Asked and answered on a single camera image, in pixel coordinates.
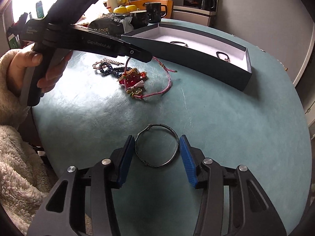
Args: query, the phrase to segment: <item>person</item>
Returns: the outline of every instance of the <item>person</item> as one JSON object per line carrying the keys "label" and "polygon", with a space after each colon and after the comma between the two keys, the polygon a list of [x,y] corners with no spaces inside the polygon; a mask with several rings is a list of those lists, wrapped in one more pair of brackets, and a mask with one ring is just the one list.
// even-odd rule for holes
{"label": "person", "polygon": [[[0,203],[25,235],[52,187],[41,158],[17,131],[29,110],[19,104],[26,68],[38,66],[43,59],[32,47],[10,50],[0,58]],[[54,88],[71,57],[72,52],[47,70],[37,83],[42,92]]]}

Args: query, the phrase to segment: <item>round table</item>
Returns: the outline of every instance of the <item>round table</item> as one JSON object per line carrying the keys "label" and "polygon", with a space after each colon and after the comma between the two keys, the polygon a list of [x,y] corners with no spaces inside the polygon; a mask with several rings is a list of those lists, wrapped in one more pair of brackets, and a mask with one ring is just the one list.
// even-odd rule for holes
{"label": "round table", "polygon": [[[60,176],[68,166],[93,166],[122,147],[148,124],[163,123],[191,146],[222,166],[247,165],[278,211],[287,232],[299,222],[311,180],[311,145],[302,105],[282,64],[258,47],[230,34],[176,20],[164,23],[195,28],[248,48],[252,77],[244,92],[192,69],[162,61],[172,88],[162,96],[132,99],[113,76],[92,64],[103,56],[74,52],[62,78],[45,94],[33,115],[48,158]],[[118,57],[124,62],[126,57]],[[155,62],[134,59],[130,67],[146,71],[147,93],[167,85]],[[139,149],[152,163],[166,161],[174,151],[166,131],[150,131]],[[152,169],[134,156],[126,183],[113,190],[122,235],[190,236],[198,216],[201,190],[191,187],[181,158]],[[228,191],[224,222],[227,230]]]}

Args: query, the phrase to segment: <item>box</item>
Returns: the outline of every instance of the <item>box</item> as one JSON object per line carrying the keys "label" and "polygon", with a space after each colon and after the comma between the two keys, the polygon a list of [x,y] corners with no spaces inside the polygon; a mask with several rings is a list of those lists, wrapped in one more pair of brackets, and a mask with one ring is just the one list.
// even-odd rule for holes
{"label": "box", "polygon": [[[243,91],[252,75],[246,47],[200,30],[158,23],[123,34],[122,39],[153,56],[209,75]],[[171,44],[172,41],[184,44]],[[230,63],[225,61],[225,53]]]}

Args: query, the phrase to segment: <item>table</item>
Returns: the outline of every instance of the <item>table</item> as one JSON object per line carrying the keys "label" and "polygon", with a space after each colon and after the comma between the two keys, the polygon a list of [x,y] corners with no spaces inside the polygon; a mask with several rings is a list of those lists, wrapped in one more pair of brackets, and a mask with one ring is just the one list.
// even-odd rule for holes
{"label": "table", "polygon": [[[216,34],[247,47],[253,75],[245,91],[163,61],[166,67],[178,70],[171,73],[171,90],[135,100],[117,79],[92,69],[103,56],[75,52],[54,90],[33,109],[57,175],[69,165],[80,169],[93,166],[122,147],[128,135],[136,136],[149,123],[163,123],[179,136],[186,134],[192,146],[221,165],[247,165],[291,232],[308,196],[311,146],[302,105],[283,66],[230,34],[188,22],[163,22]],[[156,62],[132,59],[130,66],[148,73],[147,93],[166,86],[167,76]],[[168,132],[152,130],[142,138],[139,152],[148,161],[159,163],[170,157],[174,145]],[[201,190],[188,183],[181,158],[168,167],[151,169],[134,157],[127,182],[113,190],[113,198],[122,235],[189,236],[196,224]],[[225,191],[223,232],[227,230],[228,205]]]}

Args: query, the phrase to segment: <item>blue gripper pad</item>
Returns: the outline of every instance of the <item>blue gripper pad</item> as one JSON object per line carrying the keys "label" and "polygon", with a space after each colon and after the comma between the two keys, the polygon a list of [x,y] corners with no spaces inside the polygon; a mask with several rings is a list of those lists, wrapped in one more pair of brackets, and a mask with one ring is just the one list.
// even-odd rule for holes
{"label": "blue gripper pad", "polygon": [[119,166],[119,177],[117,179],[117,183],[119,187],[121,187],[127,179],[127,175],[129,172],[132,156],[134,154],[134,145],[135,145],[135,140],[133,136],[129,136],[125,146],[123,149],[125,150],[124,156],[122,158],[122,161]]}
{"label": "blue gripper pad", "polygon": [[196,187],[198,183],[196,165],[194,163],[193,157],[190,153],[190,144],[185,135],[182,135],[179,138],[179,150],[181,152],[181,157],[184,163],[188,181],[192,184],[193,187]]}

